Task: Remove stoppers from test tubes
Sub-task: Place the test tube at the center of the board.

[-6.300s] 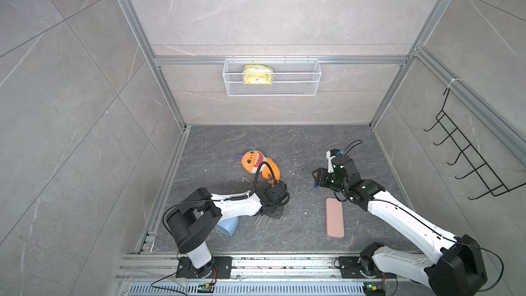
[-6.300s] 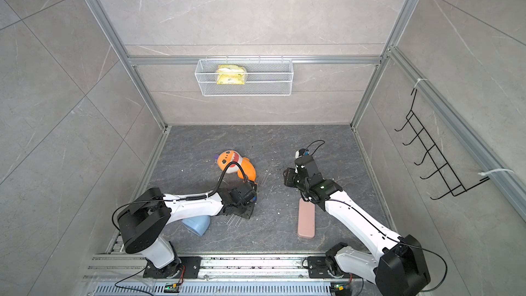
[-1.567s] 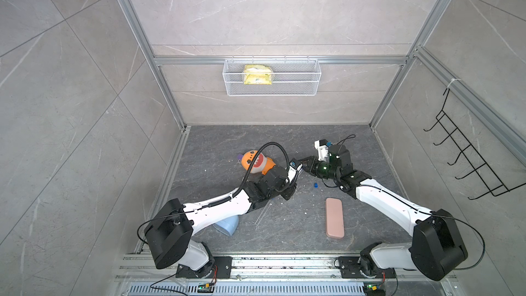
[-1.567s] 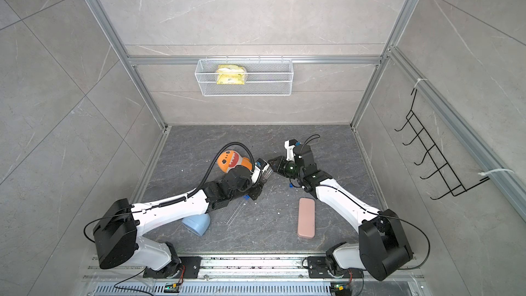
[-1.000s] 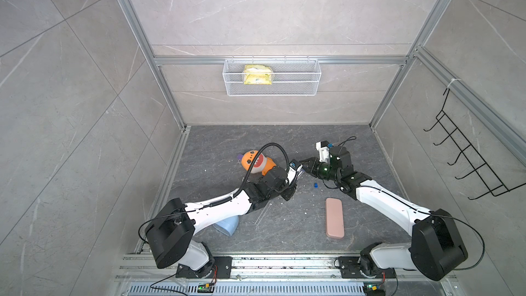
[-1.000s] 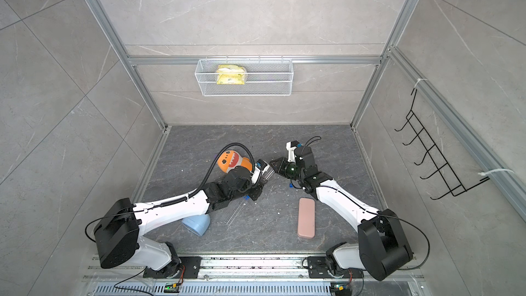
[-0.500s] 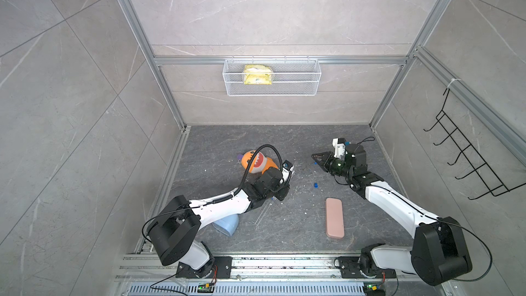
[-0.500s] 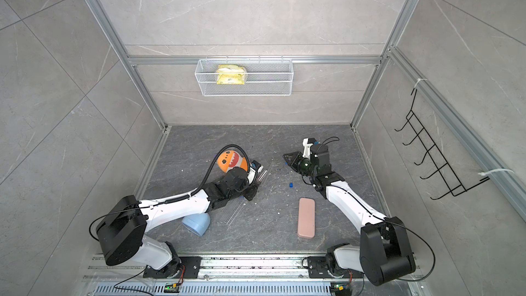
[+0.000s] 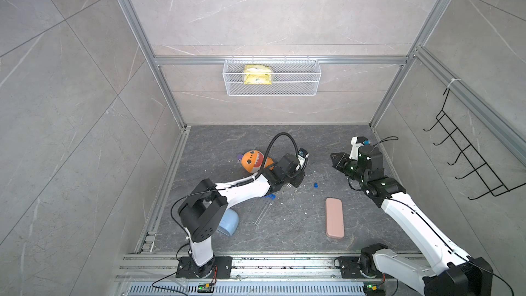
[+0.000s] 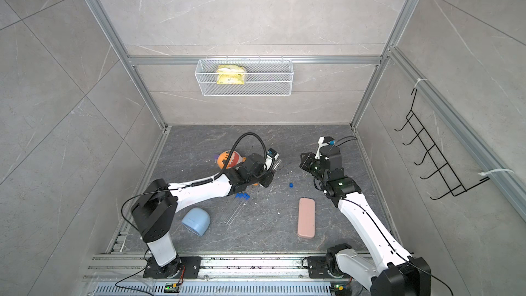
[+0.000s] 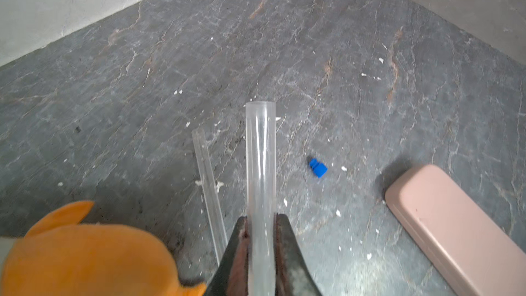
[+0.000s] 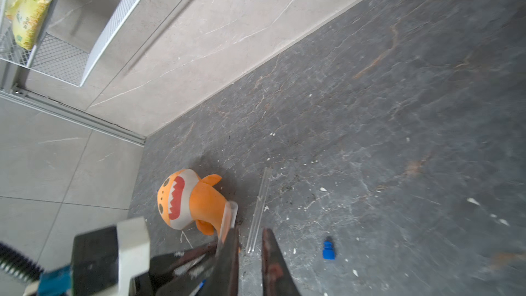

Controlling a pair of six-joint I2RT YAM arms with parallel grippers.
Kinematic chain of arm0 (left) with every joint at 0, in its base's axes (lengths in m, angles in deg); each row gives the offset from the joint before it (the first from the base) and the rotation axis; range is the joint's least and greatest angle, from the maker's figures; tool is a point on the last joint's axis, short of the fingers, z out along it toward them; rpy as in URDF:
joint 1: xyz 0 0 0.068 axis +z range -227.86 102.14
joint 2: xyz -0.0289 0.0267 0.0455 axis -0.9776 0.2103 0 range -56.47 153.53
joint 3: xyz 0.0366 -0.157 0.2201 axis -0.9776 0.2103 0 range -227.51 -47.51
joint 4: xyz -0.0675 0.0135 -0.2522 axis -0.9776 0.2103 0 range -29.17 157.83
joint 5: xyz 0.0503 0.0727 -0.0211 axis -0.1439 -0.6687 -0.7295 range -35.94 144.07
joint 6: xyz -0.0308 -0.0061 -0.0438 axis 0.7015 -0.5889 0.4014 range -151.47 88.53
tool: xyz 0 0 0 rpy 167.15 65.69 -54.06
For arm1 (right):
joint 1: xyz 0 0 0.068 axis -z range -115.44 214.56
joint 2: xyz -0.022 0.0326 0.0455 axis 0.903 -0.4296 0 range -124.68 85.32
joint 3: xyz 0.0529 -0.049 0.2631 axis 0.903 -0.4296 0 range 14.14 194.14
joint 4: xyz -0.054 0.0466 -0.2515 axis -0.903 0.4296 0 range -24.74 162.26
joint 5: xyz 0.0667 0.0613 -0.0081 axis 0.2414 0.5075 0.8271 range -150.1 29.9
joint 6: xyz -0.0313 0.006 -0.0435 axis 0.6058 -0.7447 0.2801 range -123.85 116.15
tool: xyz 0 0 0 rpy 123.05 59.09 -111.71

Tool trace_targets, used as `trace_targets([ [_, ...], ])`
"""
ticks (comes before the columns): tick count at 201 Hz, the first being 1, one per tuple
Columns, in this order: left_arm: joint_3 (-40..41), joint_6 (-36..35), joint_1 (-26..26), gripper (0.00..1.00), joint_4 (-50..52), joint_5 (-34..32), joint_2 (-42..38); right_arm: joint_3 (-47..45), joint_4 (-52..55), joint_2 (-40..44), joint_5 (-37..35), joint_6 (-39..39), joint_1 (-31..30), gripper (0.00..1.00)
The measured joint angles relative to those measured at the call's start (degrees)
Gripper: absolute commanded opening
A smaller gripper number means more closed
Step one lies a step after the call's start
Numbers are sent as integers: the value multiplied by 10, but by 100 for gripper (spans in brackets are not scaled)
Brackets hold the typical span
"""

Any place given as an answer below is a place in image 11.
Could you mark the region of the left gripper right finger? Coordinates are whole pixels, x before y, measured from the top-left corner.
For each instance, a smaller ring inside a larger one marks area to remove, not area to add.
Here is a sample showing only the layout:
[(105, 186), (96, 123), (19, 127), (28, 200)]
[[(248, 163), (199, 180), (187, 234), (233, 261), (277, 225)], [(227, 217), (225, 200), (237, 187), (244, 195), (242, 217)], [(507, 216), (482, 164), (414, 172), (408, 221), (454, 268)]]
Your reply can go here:
[(322, 296), (301, 253), (295, 233), (285, 214), (277, 214), (274, 227), (276, 295)]

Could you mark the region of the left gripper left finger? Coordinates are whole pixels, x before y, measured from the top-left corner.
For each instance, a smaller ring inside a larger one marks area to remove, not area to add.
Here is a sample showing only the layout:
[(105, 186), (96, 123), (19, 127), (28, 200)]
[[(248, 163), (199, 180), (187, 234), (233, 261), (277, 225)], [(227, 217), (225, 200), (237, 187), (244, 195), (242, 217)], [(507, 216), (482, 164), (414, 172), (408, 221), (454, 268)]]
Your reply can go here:
[(234, 226), (214, 277), (204, 295), (248, 295), (249, 233), (246, 217)]

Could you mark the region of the clear test tube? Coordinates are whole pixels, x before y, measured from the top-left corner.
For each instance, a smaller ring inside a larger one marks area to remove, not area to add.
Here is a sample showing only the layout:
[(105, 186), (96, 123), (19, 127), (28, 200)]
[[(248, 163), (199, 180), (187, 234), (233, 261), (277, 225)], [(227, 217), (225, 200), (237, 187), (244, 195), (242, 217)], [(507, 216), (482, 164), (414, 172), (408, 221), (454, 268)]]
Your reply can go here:
[(274, 225), (276, 213), (275, 103), (246, 104), (248, 294), (275, 294)]
[(227, 248), (228, 238), (204, 129), (197, 128), (193, 130), (192, 137), (216, 261), (217, 264), (220, 264)]

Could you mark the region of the blue stopper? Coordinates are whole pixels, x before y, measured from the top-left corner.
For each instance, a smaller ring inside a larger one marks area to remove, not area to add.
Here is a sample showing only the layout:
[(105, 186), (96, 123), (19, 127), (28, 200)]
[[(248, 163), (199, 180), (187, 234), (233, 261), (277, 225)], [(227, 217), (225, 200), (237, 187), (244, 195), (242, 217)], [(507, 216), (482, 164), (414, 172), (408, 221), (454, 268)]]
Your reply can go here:
[(309, 161), (309, 167), (317, 178), (322, 178), (327, 173), (327, 167), (316, 158)]

